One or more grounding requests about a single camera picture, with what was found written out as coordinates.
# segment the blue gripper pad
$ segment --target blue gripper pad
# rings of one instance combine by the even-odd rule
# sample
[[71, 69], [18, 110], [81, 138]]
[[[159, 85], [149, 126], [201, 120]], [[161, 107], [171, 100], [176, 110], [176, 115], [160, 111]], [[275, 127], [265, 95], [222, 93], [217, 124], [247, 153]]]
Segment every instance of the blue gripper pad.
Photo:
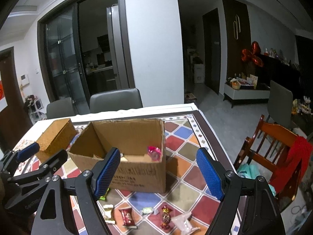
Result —
[[211, 194], [221, 201], [224, 198], [222, 182], [210, 162], [213, 161], [212, 157], [205, 148], [200, 148], [197, 150], [196, 160]]
[[117, 167], [120, 164], [120, 161], [120, 151], [117, 148], [112, 148], [110, 152], [107, 153], [107, 155], [105, 156], [105, 159], [103, 161], [97, 162], [92, 169], [92, 171], [94, 172], [94, 169], [99, 168], [99, 166], [103, 166], [102, 170], [94, 172], [94, 175], [97, 175], [97, 173], [99, 174], [95, 182], [94, 196], [96, 198], [105, 195], [117, 170]]
[[30, 144], [24, 149], [18, 152], [16, 160], [20, 163], [26, 161], [28, 158], [31, 158], [34, 154], [36, 154], [40, 149], [40, 146], [37, 142]]

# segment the red candy wrapper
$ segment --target red candy wrapper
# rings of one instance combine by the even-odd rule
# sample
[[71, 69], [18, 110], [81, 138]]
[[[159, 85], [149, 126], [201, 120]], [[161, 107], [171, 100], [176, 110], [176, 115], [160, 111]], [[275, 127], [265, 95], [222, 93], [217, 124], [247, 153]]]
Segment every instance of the red candy wrapper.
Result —
[[137, 226], [135, 225], [134, 219], [131, 215], [132, 207], [120, 208], [119, 211], [124, 222], [123, 226], [129, 229], [137, 229]]
[[162, 208], [162, 223], [161, 228], [163, 230], [168, 230], [170, 228], [169, 223], [171, 222], [170, 212], [172, 211], [167, 205]]
[[151, 157], [152, 161], [159, 161], [161, 159], [162, 151], [158, 147], [148, 147], [148, 155]]

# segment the dining table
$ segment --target dining table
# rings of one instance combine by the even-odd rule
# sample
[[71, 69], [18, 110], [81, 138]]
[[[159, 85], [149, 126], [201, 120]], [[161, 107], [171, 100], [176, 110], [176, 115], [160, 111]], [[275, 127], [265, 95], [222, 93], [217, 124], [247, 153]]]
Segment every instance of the dining table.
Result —
[[[158, 194], [111, 189], [107, 194], [106, 201], [99, 200], [98, 206], [102, 215], [104, 215], [103, 206], [107, 204], [114, 205], [115, 224], [108, 224], [113, 235], [180, 234], [180, 230], [173, 222], [170, 222], [170, 227], [167, 230], [163, 230], [160, 227], [162, 207], [165, 205], [171, 209], [172, 217], [191, 212], [192, 218], [190, 223], [194, 227], [199, 227], [199, 230], [194, 234], [205, 234], [216, 214], [220, 202], [216, 197], [211, 195], [206, 185], [196, 163], [196, 151], [200, 147], [205, 147], [212, 158], [219, 161], [226, 170], [236, 171], [214, 129], [194, 103], [107, 111], [97, 114], [76, 115], [70, 118], [77, 134], [67, 147], [67, 151], [70, 150], [71, 145], [91, 121], [134, 118], [158, 118], [164, 121], [166, 192]], [[23, 147], [38, 140], [40, 135], [54, 120], [56, 119], [38, 121], [23, 136], [14, 150], [23, 149]], [[15, 175], [37, 170], [39, 165], [40, 161], [36, 156], [33, 156], [20, 164]], [[80, 173], [81, 171], [76, 167], [70, 157], [55, 172], [62, 179], [76, 177]], [[80, 213], [77, 198], [75, 196], [70, 196], [70, 198], [79, 234], [86, 235], [87, 231]], [[132, 207], [132, 216], [137, 226], [136, 230], [129, 230], [123, 226], [119, 209], [129, 206]], [[142, 216], [140, 211], [143, 207], [152, 207], [153, 209], [157, 209], [159, 213]], [[244, 207], [245, 196], [242, 196], [232, 225], [232, 235], [236, 235], [239, 231]]]

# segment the gold candy wrapper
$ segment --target gold candy wrapper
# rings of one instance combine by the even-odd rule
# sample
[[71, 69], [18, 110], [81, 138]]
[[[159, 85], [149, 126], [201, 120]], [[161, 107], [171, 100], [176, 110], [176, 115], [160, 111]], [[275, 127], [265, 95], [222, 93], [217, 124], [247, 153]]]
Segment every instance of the gold candy wrapper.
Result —
[[104, 220], [106, 223], [115, 224], [115, 220], [113, 217], [113, 209], [114, 209], [114, 206], [112, 204], [103, 205]]

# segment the brown box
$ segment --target brown box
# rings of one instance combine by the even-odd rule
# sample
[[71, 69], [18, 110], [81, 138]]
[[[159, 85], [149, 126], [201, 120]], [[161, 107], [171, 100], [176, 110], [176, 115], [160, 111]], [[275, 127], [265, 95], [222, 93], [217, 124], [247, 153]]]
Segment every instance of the brown box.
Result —
[[70, 118], [55, 120], [36, 142], [40, 146], [36, 154], [41, 163], [61, 149], [66, 149], [77, 134]]
[[[161, 149], [161, 160], [153, 162], [147, 147]], [[69, 155], [84, 171], [92, 169], [112, 147], [124, 154], [110, 187], [139, 192], [165, 192], [164, 122], [159, 119], [93, 121], [72, 145]]]

